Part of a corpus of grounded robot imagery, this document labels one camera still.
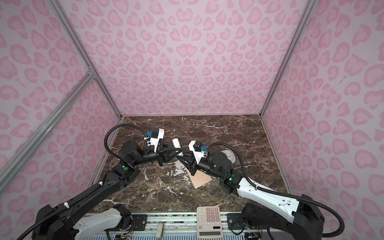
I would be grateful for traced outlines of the peach pink envelope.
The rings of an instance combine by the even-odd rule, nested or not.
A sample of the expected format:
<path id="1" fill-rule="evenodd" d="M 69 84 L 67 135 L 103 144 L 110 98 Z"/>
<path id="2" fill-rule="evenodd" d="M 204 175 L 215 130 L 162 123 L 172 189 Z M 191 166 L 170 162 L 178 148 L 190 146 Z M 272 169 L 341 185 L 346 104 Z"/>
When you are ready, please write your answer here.
<path id="1" fill-rule="evenodd" d="M 212 178 L 209 175 L 206 175 L 205 173 L 201 171 L 196 171 L 195 175 L 192 176 L 190 171 L 186 169 L 187 174 L 189 176 L 189 179 L 195 189 L 198 189 L 202 187 L 205 184 L 208 184 L 212 181 Z"/>

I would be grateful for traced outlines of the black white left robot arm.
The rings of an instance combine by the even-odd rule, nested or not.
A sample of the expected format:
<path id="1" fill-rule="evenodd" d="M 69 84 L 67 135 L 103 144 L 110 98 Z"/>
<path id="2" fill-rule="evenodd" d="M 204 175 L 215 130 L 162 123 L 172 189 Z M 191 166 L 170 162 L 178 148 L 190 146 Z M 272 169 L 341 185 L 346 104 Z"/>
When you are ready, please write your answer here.
<path id="1" fill-rule="evenodd" d="M 32 239 L 82 240 L 106 229 L 129 228 L 132 224 L 131 212 L 121 204 L 92 218 L 86 218 L 85 214 L 110 195 L 131 184 L 141 172 L 138 165 L 168 163 L 181 153 L 182 148 L 179 140 L 173 139 L 171 144 L 159 140 L 150 145 L 149 150 L 145 153 L 135 141 L 124 142 L 118 152 L 122 160 L 103 180 L 67 202 L 54 208 L 46 205 L 39 210 Z"/>

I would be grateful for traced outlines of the white glue stick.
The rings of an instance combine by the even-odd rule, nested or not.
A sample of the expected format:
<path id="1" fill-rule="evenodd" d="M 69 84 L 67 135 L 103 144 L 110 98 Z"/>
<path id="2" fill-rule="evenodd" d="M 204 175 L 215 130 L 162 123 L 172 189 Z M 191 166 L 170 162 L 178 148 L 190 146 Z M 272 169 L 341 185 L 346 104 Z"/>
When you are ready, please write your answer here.
<path id="1" fill-rule="evenodd" d="M 180 141 L 179 141 L 178 138 L 174 138 L 174 139 L 173 139 L 173 145 L 174 145 L 175 148 L 178 148 L 178 149 L 181 149 L 181 148 L 182 148 L 182 147 L 181 147 L 181 144 L 180 144 Z M 183 155 L 184 155 L 184 154 L 183 154 L 183 151 L 181 151 L 178 155 L 179 155 L 179 156 L 183 156 Z"/>

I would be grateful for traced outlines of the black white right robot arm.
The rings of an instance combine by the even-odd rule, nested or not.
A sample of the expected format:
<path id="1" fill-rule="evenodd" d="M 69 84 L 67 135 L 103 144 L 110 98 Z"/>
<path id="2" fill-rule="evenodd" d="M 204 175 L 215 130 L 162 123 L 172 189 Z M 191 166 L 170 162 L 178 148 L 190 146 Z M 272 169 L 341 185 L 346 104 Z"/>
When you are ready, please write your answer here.
<path id="1" fill-rule="evenodd" d="M 199 161 L 194 154 L 187 153 L 177 158 L 192 175 L 204 173 L 218 178 L 227 194 L 258 203 L 258 206 L 248 204 L 243 209 L 242 217 L 247 225 L 272 227 L 291 234 L 296 240 L 320 240 L 323 237 L 325 218 L 310 197 L 290 196 L 266 189 L 256 182 L 249 183 L 242 173 L 232 168 L 232 162 L 222 152 Z"/>

